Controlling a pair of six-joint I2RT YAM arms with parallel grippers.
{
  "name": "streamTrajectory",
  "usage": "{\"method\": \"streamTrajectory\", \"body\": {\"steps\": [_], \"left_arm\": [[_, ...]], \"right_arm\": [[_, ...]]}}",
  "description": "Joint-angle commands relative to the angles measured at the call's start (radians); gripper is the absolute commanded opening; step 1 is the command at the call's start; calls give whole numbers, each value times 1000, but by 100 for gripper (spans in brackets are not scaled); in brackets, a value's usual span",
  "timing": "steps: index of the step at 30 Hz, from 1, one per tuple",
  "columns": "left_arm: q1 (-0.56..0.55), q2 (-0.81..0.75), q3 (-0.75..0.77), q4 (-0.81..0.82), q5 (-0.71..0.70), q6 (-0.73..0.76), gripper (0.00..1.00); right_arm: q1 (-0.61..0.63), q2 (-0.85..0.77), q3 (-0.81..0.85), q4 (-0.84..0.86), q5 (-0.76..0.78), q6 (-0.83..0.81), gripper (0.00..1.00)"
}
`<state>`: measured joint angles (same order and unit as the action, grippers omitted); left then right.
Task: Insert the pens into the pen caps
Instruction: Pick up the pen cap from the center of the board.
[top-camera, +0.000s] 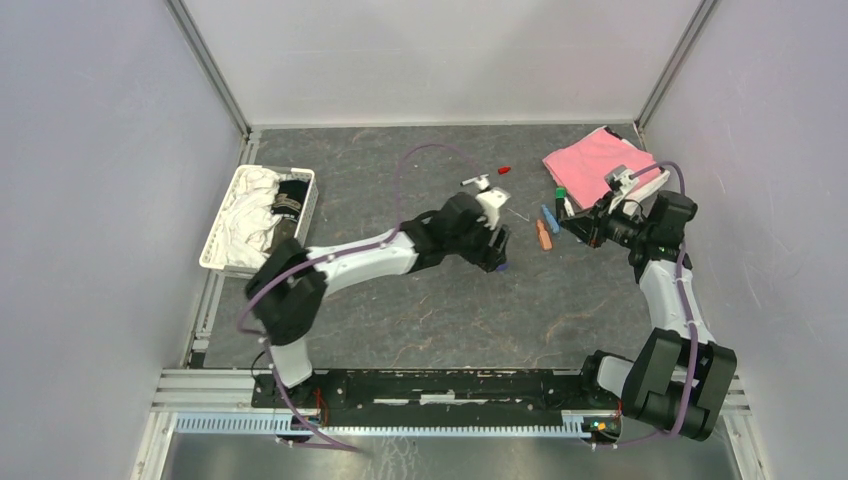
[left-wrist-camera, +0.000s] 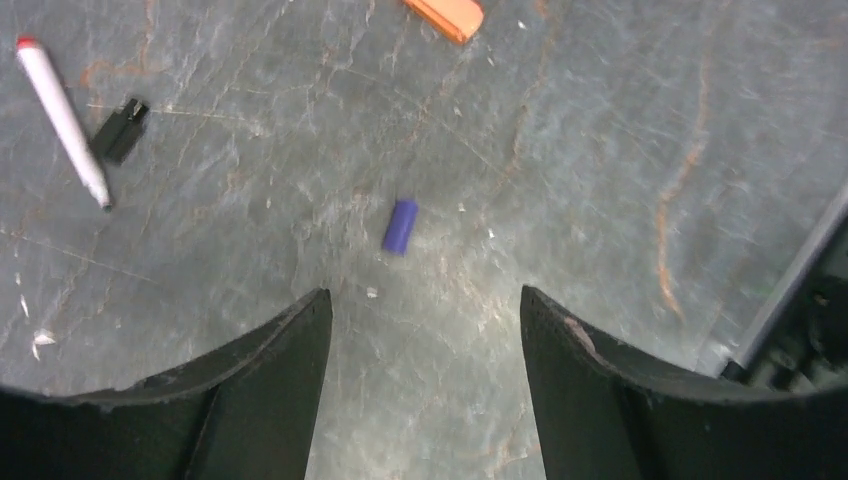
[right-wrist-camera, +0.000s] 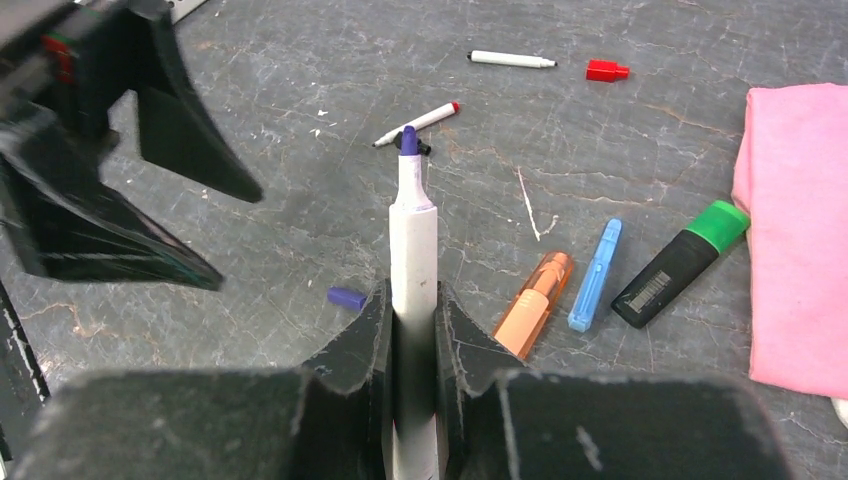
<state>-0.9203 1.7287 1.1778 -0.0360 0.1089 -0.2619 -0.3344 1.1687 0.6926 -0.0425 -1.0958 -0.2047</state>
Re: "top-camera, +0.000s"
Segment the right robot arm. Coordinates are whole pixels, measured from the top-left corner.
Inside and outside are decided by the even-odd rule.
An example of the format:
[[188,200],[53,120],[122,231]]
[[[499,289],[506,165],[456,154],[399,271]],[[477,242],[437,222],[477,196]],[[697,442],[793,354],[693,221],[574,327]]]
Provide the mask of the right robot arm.
[[681,193],[662,191],[641,217],[613,200],[607,193],[575,215],[559,200],[557,220],[591,248],[611,241],[627,249],[652,331],[633,361],[601,350],[589,356],[577,382],[578,396],[591,408],[617,397],[625,417],[704,441],[720,416],[737,357],[715,341],[694,298],[684,237],[697,205]]

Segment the orange pen cap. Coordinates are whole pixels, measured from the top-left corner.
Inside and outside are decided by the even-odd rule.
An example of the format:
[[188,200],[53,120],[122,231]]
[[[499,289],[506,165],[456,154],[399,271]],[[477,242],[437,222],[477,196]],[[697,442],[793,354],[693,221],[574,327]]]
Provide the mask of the orange pen cap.
[[541,219],[537,219],[535,222],[535,229],[537,234],[537,239],[539,245],[543,251],[550,251],[553,249],[553,242],[548,232],[544,222]]

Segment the green marker pen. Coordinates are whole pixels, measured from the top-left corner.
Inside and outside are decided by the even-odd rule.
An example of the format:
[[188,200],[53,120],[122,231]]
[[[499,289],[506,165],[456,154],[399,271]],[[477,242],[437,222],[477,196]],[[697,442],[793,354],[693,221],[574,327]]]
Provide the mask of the green marker pen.
[[558,222],[566,220],[569,217],[566,202],[564,198],[555,199],[556,218]]

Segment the white purple marker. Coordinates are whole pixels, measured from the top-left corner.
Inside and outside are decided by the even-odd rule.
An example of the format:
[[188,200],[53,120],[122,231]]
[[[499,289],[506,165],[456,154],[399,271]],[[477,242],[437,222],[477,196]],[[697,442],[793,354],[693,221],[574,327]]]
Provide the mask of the white purple marker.
[[562,199],[562,206],[567,218],[573,218],[576,215],[573,205],[567,197]]

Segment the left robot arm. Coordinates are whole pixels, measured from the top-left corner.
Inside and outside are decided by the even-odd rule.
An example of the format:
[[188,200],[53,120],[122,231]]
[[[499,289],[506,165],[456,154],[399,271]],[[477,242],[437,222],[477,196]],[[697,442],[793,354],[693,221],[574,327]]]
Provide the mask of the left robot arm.
[[267,345],[278,397],[295,408],[313,397],[305,337],[326,296],[373,279],[432,268],[448,256],[485,272],[503,265],[510,231],[500,217],[509,198],[500,188],[475,196],[460,192],[440,209],[384,234],[338,246],[306,248],[294,238],[283,241],[245,289],[247,310],[262,325],[259,335]]

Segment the white pen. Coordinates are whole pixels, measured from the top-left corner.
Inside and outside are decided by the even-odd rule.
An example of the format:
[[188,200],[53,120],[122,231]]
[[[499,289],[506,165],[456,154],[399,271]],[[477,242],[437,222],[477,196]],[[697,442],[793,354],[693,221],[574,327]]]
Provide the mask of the white pen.
[[490,182],[488,180],[488,174],[478,175],[460,182],[462,187],[474,185],[479,190],[485,190],[490,187]]

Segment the blue pen cap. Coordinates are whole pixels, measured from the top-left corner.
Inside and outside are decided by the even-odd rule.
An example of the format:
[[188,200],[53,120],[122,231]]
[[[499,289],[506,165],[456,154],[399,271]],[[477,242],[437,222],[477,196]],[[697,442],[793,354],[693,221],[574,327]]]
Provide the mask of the blue pen cap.
[[559,234],[561,231],[561,227],[550,208],[547,205],[542,204],[541,212],[546,224],[548,225],[548,228],[550,229],[550,232],[554,235]]

